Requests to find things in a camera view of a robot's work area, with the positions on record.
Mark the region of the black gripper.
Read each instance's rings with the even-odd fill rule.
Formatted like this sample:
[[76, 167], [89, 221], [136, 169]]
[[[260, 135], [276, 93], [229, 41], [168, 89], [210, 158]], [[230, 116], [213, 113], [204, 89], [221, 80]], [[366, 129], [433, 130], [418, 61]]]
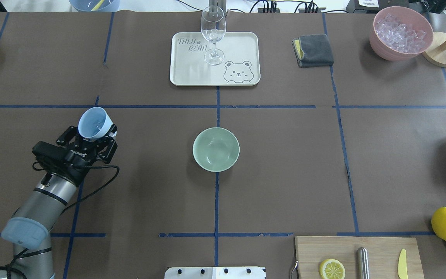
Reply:
[[69, 126], [56, 140], [65, 148], [64, 163], [69, 166], [92, 166], [97, 160], [109, 164], [117, 150], [117, 126], [112, 124], [106, 134], [96, 141], [80, 139], [78, 127]]

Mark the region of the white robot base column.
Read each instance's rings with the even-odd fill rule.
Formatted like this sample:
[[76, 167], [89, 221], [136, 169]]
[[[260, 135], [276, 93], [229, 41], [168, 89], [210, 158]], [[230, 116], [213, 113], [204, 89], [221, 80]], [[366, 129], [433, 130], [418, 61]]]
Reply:
[[266, 279], [264, 267], [172, 267], [168, 268], [165, 279]]

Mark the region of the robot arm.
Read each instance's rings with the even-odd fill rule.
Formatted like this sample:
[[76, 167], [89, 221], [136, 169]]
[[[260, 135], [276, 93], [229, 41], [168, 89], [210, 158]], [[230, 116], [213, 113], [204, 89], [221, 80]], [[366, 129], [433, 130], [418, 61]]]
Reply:
[[117, 126], [106, 125], [98, 138], [86, 138], [69, 126], [54, 144], [39, 141], [32, 148], [45, 176], [7, 221], [1, 237], [12, 243], [14, 256], [0, 266], [0, 279], [54, 279], [51, 230], [96, 161], [111, 168], [117, 150]]

